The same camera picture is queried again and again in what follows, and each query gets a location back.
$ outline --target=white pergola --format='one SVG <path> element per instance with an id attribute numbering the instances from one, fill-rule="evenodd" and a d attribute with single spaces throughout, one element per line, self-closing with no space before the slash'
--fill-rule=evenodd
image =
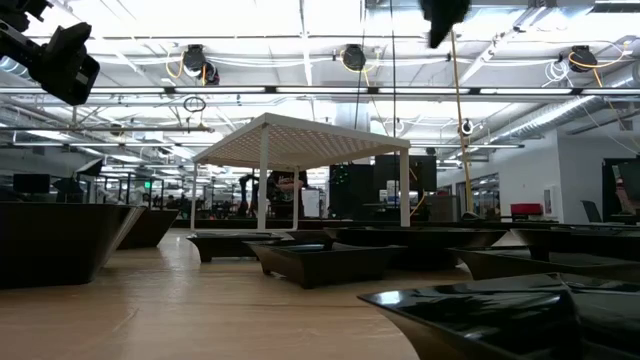
<path id="1" fill-rule="evenodd" d="M 260 169 L 258 231 L 266 230 L 267 170 L 300 171 L 370 156 L 400 153 L 400 223 L 410 226 L 409 148 L 407 140 L 265 113 L 193 158 L 193 194 L 198 164 Z M 298 182 L 294 181 L 293 228 L 298 228 Z M 195 199 L 191 230 L 195 230 Z"/>

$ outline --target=ceiling light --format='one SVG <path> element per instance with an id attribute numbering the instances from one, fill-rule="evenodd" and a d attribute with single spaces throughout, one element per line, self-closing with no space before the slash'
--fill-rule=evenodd
<path id="1" fill-rule="evenodd" d="M 161 87 L 100 87 L 93 88 L 91 94 L 164 94 Z"/>
<path id="2" fill-rule="evenodd" d="M 160 172 L 167 175 L 180 175 L 180 170 L 160 170 Z"/>
<path id="3" fill-rule="evenodd" d="M 573 89 L 481 89 L 482 95 L 569 95 Z"/>
<path id="4" fill-rule="evenodd" d="M 216 87 L 177 87 L 175 91 L 179 94 L 238 94 L 238 93 L 263 93 L 264 87 L 238 87 L 238 86 L 216 86 Z"/>
<path id="5" fill-rule="evenodd" d="M 124 162 L 144 162 L 144 160 L 135 156 L 129 156 L 129 155 L 109 155 L 109 156 L 111 156 L 116 160 L 120 160 Z"/>
<path id="6" fill-rule="evenodd" d="M 82 147 L 118 147 L 120 144 L 116 143 L 71 143 L 71 146 L 82 146 Z"/>
<path id="7" fill-rule="evenodd" d="M 276 92 L 279 93 L 322 93 L 322 94 L 334 94 L 334 93 L 349 93 L 355 94 L 358 92 L 366 92 L 366 88 L 357 87 L 313 87 L 313 86 L 301 86 L 301 87 L 282 87 L 276 88 Z"/>
<path id="8" fill-rule="evenodd" d="M 395 90 L 396 94 L 434 94 L 434 95 L 452 95 L 456 93 L 455 88 L 412 88 L 412 87 L 400 87 L 400 88 L 380 88 L 378 91 L 380 94 L 393 94 Z M 460 94 L 465 95 L 469 93 L 469 89 L 460 89 Z"/>
<path id="9" fill-rule="evenodd" d="M 640 89 L 584 89 L 583 95 L 640 95 Z"/>
<path id="10" fill-rule="evenodd" d="M 0 88 L 0 94 L 46 94 L 41 88 Z"/>
<path id="11" fill-rule="evenodd" d="M 13 146 L 29 146 L 29 147 L 61 147 L 61 143 L 12 143 Z"/>
<path id="12" fill-rule="evenodd" d="M 61 134 L 58 131 L 49 131 L 49 130 L 32 130 L 32 131 L 27 131 L 27 133 L 31 134 L 31 135 L 36 135 L 36 136 L 40 136 L 40 137 L 44 137 L 47 139 L 51 139 L 51 140 L 60 140 L 60 141 L 64 141 L 64 140 L 69 140 L 72 139 L 71 137 Z"/>

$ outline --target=pergola post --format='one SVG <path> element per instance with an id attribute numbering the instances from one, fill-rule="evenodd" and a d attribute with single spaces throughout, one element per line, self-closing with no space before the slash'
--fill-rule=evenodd
<path id="1" fill-rule="evenodd" d="M 293 171 L 293 230 L 298 230 L 298 212 L 300 211 L 300 185 L 298 179 L 300 177 L 300 167 L 296 166 Z"/>
<path id="2" fill-rule="evenodd" d="M 262 125 L 260 135 L 260 182 L 258 195 L 258 231 L 267 229 L 267 169 L 269 166 L 269 125 Z"/>
<path id="3" fill-rule="evenodd" d="M 400 226 L 411 226 L 409 203 L 409 149 L 400 150 Z"/>
<path id="4" fill-rule="evenodd" d="M 198 180 L 197 163 L 193 164 L 193 187 L 191 188 L 191 231 L 196 230 L 196 180 Z"/>

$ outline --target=ceiling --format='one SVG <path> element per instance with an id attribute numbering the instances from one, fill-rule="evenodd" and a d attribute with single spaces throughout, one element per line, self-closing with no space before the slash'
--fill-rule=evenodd
<path id="1" fill-rule="evenodd" d="M 68 27 L 79 21 L 91 24 L 93 33 L 87 49 L 101 64 L 97 87 L 200 86 L 194 78 L 182 74 L 176 79 L 166 70 L 169 66 L 174 73 L 178 71 L 180 54 L 189 44 L 205 46 L 222 86 L 365 87 L 367 82 L 372 87 L 453 86 L 451 41 L 447 39 L 437 49 L 427 47 L 430 23 L 423 19 L 417 0 L 394 1 L 393 18 L 388 0 L 52 2 L 55 6 L 44 13 L 44 22 L 33 20 L 26 35 L 37 43 L 46 43 L 58 25 Z M 528 11 L 529 3 L 473 2 L 465 22 L 454 28 L 461 86 L 596 86 L 591 72 L 569 72 L 561 80 L 559 77 L 553 80 L 551 66 L 561 68 L 554 62 L 559 54 L 568 55 L 573 45 L 588 45 L 600 64 L 611 63 L 600 70 L 605 82 L 608 74 L 636 60 L 639 14 L 592 12 L 595 0 L 559 0 L 559 7 L 543 13 L 541 19 L 529 21 L 528 27 L 516 32 L 514 24 Z M 340 52 L 347 44 L 363 46 L 368 58 L 366 74 L 348 71 L 340 61 Z M 34 86 L 2 71 L 0 85 Z M 30 119 L 43 127 L 68 125 L 73 119 L 82 119 L 82 126 L 87 128 L 119 123 L 175 129 L 186 126 L 186 119 L 191 116 L 190 126 L 203 124 L 215 130 L 214 133 L 167 130 L 160 135 L 165 141 L 176 142 L 218 141 L 264 112 L 337 123 L 347 113 L 351 114 L 345 111 L 345 106 L 350 105 L 353 110 L 357 103 L 361 104 L 359 110 L 370 120 L 382 123 L 384 131 L 391 135 L 393 119 L 399 118 L 395 133 L 402 138 L 455 143 L 458 136 L 457 105 L 450 96 L 399 96 L 394 106 L 389 97 L 206 95 L 203 98 L 207 108 L 201 114 L 191 115 L 182 107 L 184 97 L 92 95 L 86 106 L 76 108 L 75 118 L 71 107 L 55 101 L 48 103 L 50 97 L 10 95 L 9 98 L 18 105 L 42 111 L 42 116 Z M 487 101 L 464 98 L 461 112 L 464 118 L 481 125 L 477 132 L 489 136 L 554 101 L 557 100 L 531 97 Z M 49 115 L 50 121 L 44 122 Z M 10 119 L 4 120 L 5 124 L 10 123 Z M 76 135 L 91 135 L 95 141 L 123 142 L 109 133 L 92 134 L 90 129 Z M 26 141 L 47 140 L 33 133 L 21 136 Z M 124 135 L 126 141 L 142 141 L 131 136 L 131 133 Z M 169 156 L 188 159 L 199 150 L 184 148 L 178 151 L 180 154 Z"/>

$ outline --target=black camera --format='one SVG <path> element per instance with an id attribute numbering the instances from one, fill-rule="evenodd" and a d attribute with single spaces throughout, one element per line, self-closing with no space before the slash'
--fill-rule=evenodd
<path id="1" fill-rule="evenodd" d="M 0 59 L 8 56 L 17 61 L 44 91 L 69 105 L 82 105 L 100 73 L 100 64 L 87 55 L 84 45 L 91 35 L 91 25 L 58 27 L 48 44 L 38 45 L 22 35 L 29 27 L 26 14 L 42 21 L 47 7 L 51 4 L 46 0 L 0 3 Z"/>

